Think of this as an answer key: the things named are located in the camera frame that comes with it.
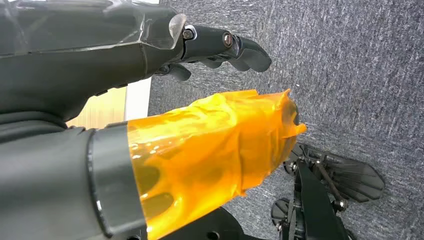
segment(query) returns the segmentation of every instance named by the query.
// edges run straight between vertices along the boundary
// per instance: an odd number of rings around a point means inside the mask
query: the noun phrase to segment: gray carpet
[[[187,82],[154,77],[149,114],[215,92],[292,88],[308,132],[298,139],[371,164],[384,178],[380,200],[341,215],[361,240],[424,239],[424,1],[165,0],[191,24],[223,28],[260,43],[265,73],[187,64]],[[272,203],[293,179],[278,169],[225,205],[247,234],[277,239]]]

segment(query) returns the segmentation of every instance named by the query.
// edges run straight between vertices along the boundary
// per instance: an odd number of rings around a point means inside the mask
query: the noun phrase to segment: transparent tape
[[[186,22],[131,0],[0,0],[0,56],[146,44],[173,49]]]
[[[256,187],[306,131],[285,92],[217,93],[187,107],[128,121],[128,145],[148,240]]]

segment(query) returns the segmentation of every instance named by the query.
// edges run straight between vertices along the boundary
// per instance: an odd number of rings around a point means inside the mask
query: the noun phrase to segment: wooden surface
[[[112,88],[100,96],[92,96],[78,117],[68,121],[68,127],[102,129],[111,123],[124,121],[126,87]]]

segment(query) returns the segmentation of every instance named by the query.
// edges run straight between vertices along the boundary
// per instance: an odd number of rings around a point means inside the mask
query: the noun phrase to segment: bolt
[[[227,48],[233,45],[233,36],[228,32],[224,33],[224,45]]]
[[[185,39],[185,40],[190,40],[194,37],[195,37],[195,35],[193,34],[193,32],[190,29],[186,29],[182,32],[182,38]]]

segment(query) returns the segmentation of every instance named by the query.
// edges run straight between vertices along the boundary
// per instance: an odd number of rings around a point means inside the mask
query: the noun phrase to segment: orange plastic wrap
[[[128,122],[128,143],[149,240],[258,186],[306,131],[284,93],[217,93]]]

